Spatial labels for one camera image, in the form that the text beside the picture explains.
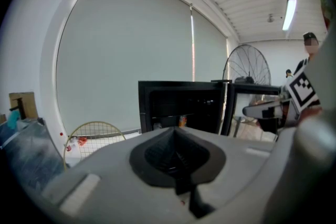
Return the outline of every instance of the wall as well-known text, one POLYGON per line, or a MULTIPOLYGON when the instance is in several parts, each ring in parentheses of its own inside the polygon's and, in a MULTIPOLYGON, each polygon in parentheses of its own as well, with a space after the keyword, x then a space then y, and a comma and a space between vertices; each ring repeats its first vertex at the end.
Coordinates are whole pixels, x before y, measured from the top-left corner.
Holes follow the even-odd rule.
POLYGON ((227 56, 229 57, 231 52, 238 46, 239 46, 239 43, 237 42, 237 40, 233 36, 228 36, 226 39, 227 56))
POLYGON ((0 114, 9 115, 11 92, 34 92, 40 99, 40 60, 47 29, 60 0, 13 0, 0 35, 0 114))
POLYGON ((286 80, 286 70, 292 73, 308 54, 304 50, 303 41, 263 41, 249 43, 265 56, 268 63, 272 85, 281 86, 286 80))

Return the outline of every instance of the qr-like marker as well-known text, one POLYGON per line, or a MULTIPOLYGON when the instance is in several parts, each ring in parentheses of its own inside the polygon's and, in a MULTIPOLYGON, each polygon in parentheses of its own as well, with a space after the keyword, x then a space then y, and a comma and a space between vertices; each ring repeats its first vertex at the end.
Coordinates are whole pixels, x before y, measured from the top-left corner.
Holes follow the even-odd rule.
POLYGON ((293 77, 291 81, 286 84, 294 103, 299 112, 305 109, 311 102, 317 99, 317 95, 306 77, 302 67, 293 77))

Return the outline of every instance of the cap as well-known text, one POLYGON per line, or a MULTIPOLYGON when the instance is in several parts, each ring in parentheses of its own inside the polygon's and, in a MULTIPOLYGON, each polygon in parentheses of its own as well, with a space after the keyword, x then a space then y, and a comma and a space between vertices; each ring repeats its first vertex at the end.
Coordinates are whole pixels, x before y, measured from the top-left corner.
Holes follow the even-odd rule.
POLYGON ((307 33, 305 33, 305 34, 303 35, 303 39, 304 39, 304 41, 306 41, 306 40, 309 39, 309 38, 315 38, 315 39, 317 39, 316 36, 314 35, 314 33, 312 33, 312 32, 307 32, 307 33))

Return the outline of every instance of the standing fan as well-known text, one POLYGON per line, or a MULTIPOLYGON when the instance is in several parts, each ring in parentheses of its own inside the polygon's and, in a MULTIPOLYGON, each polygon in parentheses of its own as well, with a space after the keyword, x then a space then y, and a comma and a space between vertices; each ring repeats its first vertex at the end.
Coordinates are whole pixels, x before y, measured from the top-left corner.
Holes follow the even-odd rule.
POLYGON ((235 48, 226 61, 223 79, 233 83, 271 85, 271 74, 264 55, 251 45, 235 48))
MULTIPOLYGON (((264 55, 251 45, 240 45, 235 48, 226 61, 223 79, 232 83, 271 85, 271 75, 264 55)), ((233 119, 239 123, 249 123, 253 118, 243 115, 245 106, 263 101, 261 94, 240 94, 237 100, 233 119)))

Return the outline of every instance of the roller blind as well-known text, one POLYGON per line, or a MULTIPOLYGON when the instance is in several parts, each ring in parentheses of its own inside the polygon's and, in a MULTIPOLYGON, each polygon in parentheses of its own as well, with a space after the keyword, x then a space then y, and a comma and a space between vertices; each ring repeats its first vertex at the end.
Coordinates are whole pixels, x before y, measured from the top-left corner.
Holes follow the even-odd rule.
POLYGON ((190 8, 180 0, 78 0, 56 85, 67 132, 88 121, 140 128, 139 80, 192 80, 190 8))
POLYGON ((227 60, 226 37, 202 14, 193 9, 195 81, 222 79, 227 60))

